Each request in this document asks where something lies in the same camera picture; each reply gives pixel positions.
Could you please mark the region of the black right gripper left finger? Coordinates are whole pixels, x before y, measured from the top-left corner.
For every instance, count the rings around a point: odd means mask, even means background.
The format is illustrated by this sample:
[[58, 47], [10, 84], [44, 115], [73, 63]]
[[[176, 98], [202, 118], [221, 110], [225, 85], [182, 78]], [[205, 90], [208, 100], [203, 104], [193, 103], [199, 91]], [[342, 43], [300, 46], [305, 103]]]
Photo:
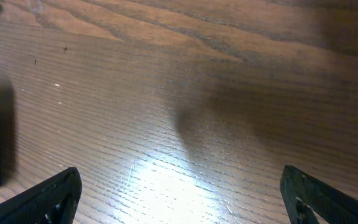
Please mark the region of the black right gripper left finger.
[[72, 224], [81, 191], [80, 173], [69, 167], [0, 203], [0, 223]]

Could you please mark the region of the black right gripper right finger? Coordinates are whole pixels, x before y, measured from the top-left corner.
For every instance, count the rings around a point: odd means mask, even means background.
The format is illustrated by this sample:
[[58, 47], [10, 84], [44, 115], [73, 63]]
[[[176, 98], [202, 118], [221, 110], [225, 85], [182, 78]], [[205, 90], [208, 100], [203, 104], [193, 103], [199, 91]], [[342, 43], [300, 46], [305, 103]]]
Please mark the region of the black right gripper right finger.
[[280, 192], [291, 224], [358, 223], [358, 200], [286, 165], [280, 179]]

